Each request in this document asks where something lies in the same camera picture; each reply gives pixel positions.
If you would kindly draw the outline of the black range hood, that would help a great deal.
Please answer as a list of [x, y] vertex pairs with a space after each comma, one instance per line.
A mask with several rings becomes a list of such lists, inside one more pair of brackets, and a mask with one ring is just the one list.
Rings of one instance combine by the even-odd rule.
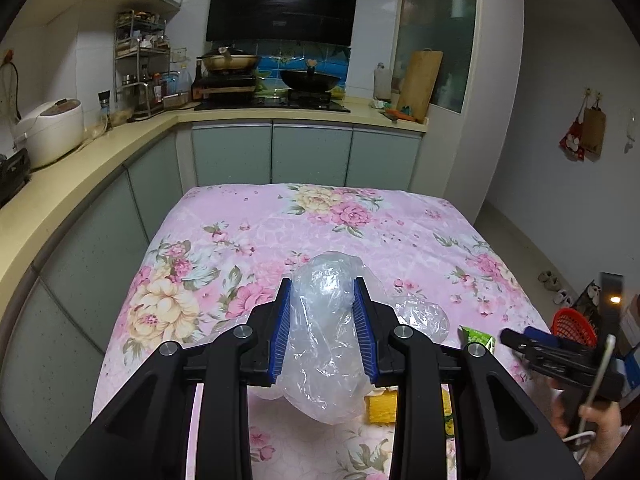
[[357, 0], [210, 0], [205, 39], [214, 44], [294, 40], [348, 47]]

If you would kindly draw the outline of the green snack packet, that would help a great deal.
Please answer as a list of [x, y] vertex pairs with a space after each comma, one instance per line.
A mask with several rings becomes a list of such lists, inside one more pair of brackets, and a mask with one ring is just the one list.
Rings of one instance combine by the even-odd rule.
[[458, 327], [458, 333], [462, 344], [481, 344], [489, 353], [495, 353], [496, 340], [494, 336], [462, 325]]

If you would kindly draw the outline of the white rice cooker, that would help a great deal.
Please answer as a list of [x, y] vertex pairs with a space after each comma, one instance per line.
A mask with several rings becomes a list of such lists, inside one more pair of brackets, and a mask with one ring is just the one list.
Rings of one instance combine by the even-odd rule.
[[84, 140], [84, 113], [78, 99], [47, 102], [14, 128], [16, 148], [26, 148], [32, 169], [51, 165]]

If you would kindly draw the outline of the golden pan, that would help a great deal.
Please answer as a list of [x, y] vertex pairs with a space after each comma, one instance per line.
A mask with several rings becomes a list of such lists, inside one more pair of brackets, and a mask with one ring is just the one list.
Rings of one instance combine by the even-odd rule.
[[234, 47], [218, 47], [198, 57], [208, 72], [221, 70], [254, 70], [259, 55], [249, 54]]

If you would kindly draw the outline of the translucent plastic jug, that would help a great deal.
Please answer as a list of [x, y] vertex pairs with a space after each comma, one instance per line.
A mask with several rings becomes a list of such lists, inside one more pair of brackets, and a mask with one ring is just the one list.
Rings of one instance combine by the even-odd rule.
[[380, 101], [392, 99], [392, 72], [383, 63], [378, 63], [374, 70], [373, 96]]

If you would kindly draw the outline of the red plastic mesh basket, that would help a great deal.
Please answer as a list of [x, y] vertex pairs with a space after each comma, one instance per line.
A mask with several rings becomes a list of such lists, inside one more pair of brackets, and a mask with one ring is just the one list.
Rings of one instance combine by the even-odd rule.
[[598, 342], [598, 336], [589, 321], [573, 308], [562, 308], [555, 312], [551, 333], [589, 348], [594, 348]]

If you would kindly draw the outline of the brown hanging paper bag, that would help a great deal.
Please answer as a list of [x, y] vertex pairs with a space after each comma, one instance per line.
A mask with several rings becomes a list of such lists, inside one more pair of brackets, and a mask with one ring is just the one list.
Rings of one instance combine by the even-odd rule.
[[586, 107], [582, 118], [580, 146], [594, 156], [600, 156], [606, 128], [606, 115], [601, 110], [602, 93], [596, 93], [593, 106]]

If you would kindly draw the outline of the metal spice rack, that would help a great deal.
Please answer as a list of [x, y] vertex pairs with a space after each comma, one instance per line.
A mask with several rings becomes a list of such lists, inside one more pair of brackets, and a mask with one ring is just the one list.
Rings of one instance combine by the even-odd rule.
[[114, 24], [115, 103], [131, 115], [127, 122], [154, 117], [189, 102], [186, 73], [177, 68], [166, 21], [160, 14], [126, 10]]

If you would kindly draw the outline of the clear plastic bag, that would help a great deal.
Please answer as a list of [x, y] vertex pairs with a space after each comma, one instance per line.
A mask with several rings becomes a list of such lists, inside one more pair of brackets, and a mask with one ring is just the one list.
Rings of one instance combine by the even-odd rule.
[[352, 303], [354, 281], [362, 278], [371, 297], [391, 306], [398, 321], [446, 340], [449, 320], [437, 304], [416, 292], [386, 292], [358, 257], [324, 252], [291, 275], [291, 325], [283, 370], [270, 388], [252, 387], [262, 400], [283, 398], [322, 424], [337, 425], [364, 412], [364, 397], [374, 391], [364, 372]]

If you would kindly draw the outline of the pink floral tablecloth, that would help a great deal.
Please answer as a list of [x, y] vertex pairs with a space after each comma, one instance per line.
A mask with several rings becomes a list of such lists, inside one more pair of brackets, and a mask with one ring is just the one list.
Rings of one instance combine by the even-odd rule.
[[[547, 324], [515, 276], [446, 200], [373, 188], [310, 184], [192, 188], [168, 212], [134, 274], [106, 347], [92, 418], [164, 340], [209, 342], [273, 300], [282, 278], [325, 268], [363, 275], [393, 307], [440, 307], [445, 344], [459, 328], [496, 342], [502, 366], [533, 399], [548, 393], [498, 344], [504, 328]], [[394, 428], [356, 418], [326, 425], [273, 387], [253, 389], [254, 479], [387, 479]]]

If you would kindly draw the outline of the black wok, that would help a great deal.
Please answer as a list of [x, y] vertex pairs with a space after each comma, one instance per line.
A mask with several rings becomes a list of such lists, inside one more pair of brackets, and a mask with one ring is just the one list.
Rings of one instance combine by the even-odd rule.
[[340, 82], [337, 76], [318, 73], [314, 64], [306, 70], [280, 70], [280, 78], [288, 88], [297, 92], [330, 92]]

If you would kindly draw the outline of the kitchen counter cabinets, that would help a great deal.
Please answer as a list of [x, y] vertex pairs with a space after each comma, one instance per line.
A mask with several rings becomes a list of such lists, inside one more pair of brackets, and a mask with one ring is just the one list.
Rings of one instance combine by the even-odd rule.
[[88, 426], [98, 359], [143, 253], [200, 183], [406, 190], [426, 125], [344, 112], [184, 110], [121, 126], [36, 171], [1, 211], [1, 451], [54, 475]]

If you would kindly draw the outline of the wooden cutting board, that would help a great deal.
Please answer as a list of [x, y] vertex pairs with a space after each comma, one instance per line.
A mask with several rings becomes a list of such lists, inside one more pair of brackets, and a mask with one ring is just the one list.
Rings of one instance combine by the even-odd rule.
[[414, 51], [410, 56], [396, 108], [423, 124], [442, 64], [442, 51]]

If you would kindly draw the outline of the red hanging bag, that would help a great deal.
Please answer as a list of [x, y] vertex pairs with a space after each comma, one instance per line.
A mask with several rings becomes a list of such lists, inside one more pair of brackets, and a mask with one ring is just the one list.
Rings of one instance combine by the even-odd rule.
[[582, 126], [584, 125], [582, 120], [584, 119], [584, 111], [586, 110], [590, 96], [591, 89], [585, 88], [582, 104], [580, 104], [580, 109], [574, 122], [572, 122], [567, 133], [564, 134], [559, 143], [564, 155], [569, 160], [574, 160], [574, 162], [582, 162], [585, 158], [585, 149], [580, 142], [582, 142]]

